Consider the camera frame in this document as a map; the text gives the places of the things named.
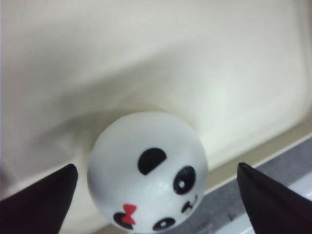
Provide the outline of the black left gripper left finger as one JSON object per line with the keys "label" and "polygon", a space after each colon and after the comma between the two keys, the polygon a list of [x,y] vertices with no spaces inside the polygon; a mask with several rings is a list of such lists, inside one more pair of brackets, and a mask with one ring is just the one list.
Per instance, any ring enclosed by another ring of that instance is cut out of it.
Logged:
{"label": "black left gripper left finger", "polygon": [[0,202],[2,234],[58,234],[78,180],[74,164],[55,171]]}

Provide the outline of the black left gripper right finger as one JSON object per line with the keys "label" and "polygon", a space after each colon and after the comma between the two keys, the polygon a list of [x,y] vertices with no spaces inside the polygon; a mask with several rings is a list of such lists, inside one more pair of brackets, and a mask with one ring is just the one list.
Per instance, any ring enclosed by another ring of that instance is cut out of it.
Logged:
{"label": "black left gripper right finger", "polygon": [[310,234],[312,202],[250,165],[237,166],[240,195],[256,234]]}

